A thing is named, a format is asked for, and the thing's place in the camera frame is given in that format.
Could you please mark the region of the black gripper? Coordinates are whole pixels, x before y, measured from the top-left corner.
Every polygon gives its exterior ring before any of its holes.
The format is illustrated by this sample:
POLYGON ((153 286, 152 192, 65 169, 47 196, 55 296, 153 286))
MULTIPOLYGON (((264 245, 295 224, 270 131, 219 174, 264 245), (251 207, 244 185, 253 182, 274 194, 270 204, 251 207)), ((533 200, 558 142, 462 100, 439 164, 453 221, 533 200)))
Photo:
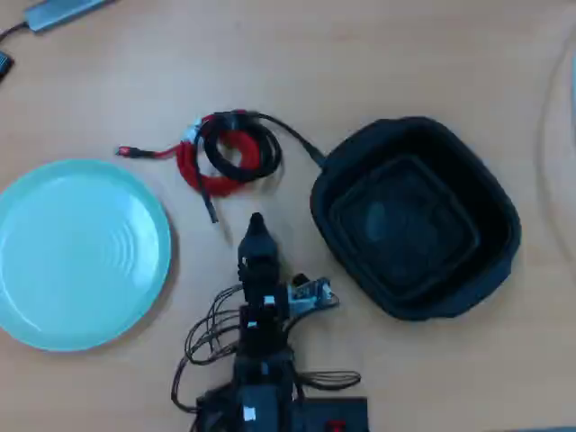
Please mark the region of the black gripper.
POLYGON ((261 213, 253 213, 238 245, 238 278, 247 304, 253 309, 274 309, 278 318, 289 317, 288 294, 281 282, 278 247, 261 213), (257 234, 256 260, 249 258, 257 234))

